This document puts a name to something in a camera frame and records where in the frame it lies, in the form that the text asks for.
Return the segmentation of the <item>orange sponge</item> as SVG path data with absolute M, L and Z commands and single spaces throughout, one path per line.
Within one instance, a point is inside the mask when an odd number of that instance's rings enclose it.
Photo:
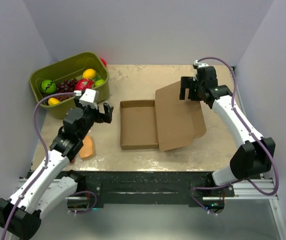
M 79 152 L 80 158 L 82 159 L 90 158 L 93 157 L 94 154 L 95 154 L 95 148 L 93 140 L 90 136 L 86 136 L 83 139 L 83 146 Z

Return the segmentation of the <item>brown cardboard box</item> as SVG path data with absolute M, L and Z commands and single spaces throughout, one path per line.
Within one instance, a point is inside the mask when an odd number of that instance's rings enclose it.
M 177 81 L 155 92 L 149 100 L 120 102 L 122 150 L 168 151 L 189 146 L 206 133 L 200 102 L 179 99 Z

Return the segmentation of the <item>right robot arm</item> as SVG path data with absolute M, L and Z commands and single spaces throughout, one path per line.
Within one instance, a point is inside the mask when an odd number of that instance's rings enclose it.
M 205 185 L 206 192 L 215 197 L 226 184 L 270 171 L 275 142 L 270 137 L 265 138 L 248 121 L 232 91 L 226 85 L 218 84 L 214 67 L 198 62 L 193 67 L 195 76 L 181 77 L 180 100 L 206 103 L 222 119 L 237 147 L 229 165 L 214 171 L 210 176 L 211 181 Z

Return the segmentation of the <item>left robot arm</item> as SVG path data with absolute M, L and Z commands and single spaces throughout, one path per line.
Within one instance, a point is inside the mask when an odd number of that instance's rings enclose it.
M 65 197 L 81 196 L 86 191 L 84 177 L 70 173 L 57 186 L 49 188 L 56 176 L 83 147 L 93 124 L 111 123 L 113 107 L 103 104 L 104 112 L 91 103 L 68 111 L 57 136 L 47 149 L 43 163 L 8 199 L 0 198 L 0 227 L 21 240 L 31 239 L 45 217 Z

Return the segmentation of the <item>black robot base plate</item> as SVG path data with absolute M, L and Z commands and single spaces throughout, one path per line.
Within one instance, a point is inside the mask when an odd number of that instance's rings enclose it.
M 208 172 L 192 171 L 61 171 L 56 180 L 66 175 L 82 178 L 78 191 L 91 191 L 95 196 L 81 194 L 79 200 L 69 199 L 77 208 L 90 204 L 103 208 L 108 204 L 188 205 L 202 203 L 215 213 L 224 208 L 224 200 L 234 196 L 233 186 L 206 190 Z

